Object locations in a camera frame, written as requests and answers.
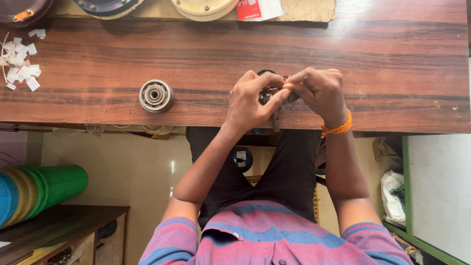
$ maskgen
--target hand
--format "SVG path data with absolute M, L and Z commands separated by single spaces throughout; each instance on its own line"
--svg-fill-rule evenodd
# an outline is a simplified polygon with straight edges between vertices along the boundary
M 239 140 L 244 133 L 268 120 L 291 91 L 280 90 L 265 105 L 260 104 L 259 93 L 267 86 L 281 88 L 283 84 L 283 78 L 274 73 L 265 72 L 261 76 L 252 70 L 245 73 L 229 94 L 229 109 L 222 129 L 233 132 L 233 136 Z
M 343 76 L 337 69 L 316 70 L 308 67 L 286 80 L 284 89 L 290 89 L 325 122 L 327 128 L 344 125 L 349 117 L 343 101 Z

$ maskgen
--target green plastic bucket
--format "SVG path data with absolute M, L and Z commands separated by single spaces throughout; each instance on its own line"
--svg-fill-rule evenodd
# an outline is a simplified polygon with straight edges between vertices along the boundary
M 43 182 L 42 177 L 40 177 L 39 174 L 35 172 L 30 166 L 23 165 L 23 166 L 18 166 L 17 168 L 26 172 L 28 175 L 30 175 L 36 182 L 36 185 L 38 186 L 38 199 L 36 201 L 36 205 L 31 210 L 31 212 L 22 220 L 24 221 L 24 220 L 28 220 L 36 216 L 38 213 L 42 211 L 42 207 L 45 203 L 48 190 Z
M 35 167 L 47 187 L 47 195 L 41 210 L 64 202 L 81 194 L 88 185 L 88 176 L 79 166 Z

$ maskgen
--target wrist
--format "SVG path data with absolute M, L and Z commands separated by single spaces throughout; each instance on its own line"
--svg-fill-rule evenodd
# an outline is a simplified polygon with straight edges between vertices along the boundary
M 342 125 L 344 125 L 347 120 L 349 119 L 349 110 L 344 105 L 344 108 L 341 112 L 337 115 L 329 118 L 328 120 L 324 120 L 325 126 L 329 129 L 335 129 Z
M 221 126 L 221 129 L 218 133 L 218 136 L 224 143 L 232 146 L 234 146 L 243 135 L 243 132 L 239 132 L 236 128 L 233 128 L 233 126 L 227 123 L 224 123 Z

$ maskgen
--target white plastic bag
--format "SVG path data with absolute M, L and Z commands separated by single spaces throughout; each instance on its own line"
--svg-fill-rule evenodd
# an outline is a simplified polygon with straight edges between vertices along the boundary
M 381 195 L 383 199 L 386 221 L 393 221 L 406 225 L 406 212 L 404 211 L 404 176 L 388 171 L 381 178 Z

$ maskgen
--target red label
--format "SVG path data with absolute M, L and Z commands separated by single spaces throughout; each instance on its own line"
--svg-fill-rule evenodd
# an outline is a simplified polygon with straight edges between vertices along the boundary
M 237 3 L 237 16 L 239 20 L 262 17 L 259 0 L 239 0 Z

